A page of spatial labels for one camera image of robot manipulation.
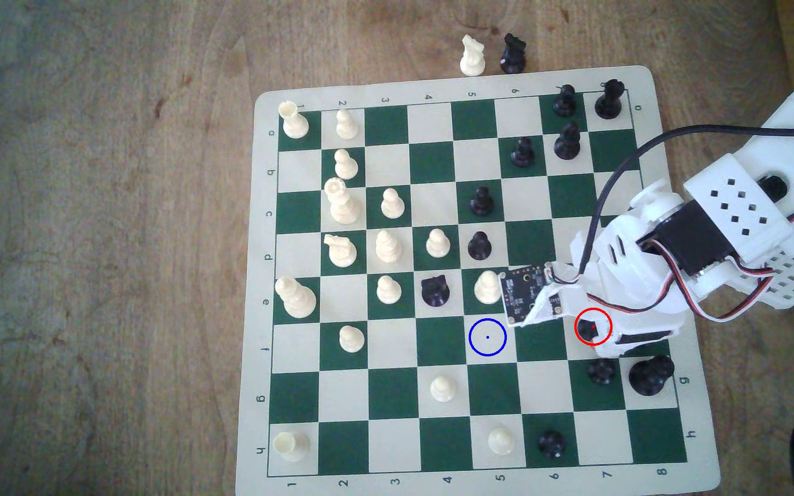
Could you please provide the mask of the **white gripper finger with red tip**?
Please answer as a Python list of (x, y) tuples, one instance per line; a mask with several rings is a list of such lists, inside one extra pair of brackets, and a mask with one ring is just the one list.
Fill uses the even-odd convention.
[(627, 313), (600, 304), (582, 292), (573, 292), (573, 315), (593, 322), (598, 333), (674, 332), (687, 320), (687, 305), (678, 300), (679, 297), (668, 296), (651, 310)]
[(668, 339), (673, 331), (647, 333), (623, 333), (618, 339), (611, 338), (604, 344), (593, 347), (601, 357), (669, 355)]

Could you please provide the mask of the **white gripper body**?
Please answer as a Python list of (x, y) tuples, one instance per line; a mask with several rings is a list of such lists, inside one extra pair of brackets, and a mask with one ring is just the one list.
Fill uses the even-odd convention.
[(579, 284), (568, 289), (568, 311), (595, 306), (589, 294), (617, 305), (643, 308), (659, 297), (672, 275), (662, 255), (644, 252), (638, 241), (665, 217), (617, 217), (596, 237), (593, 255)]

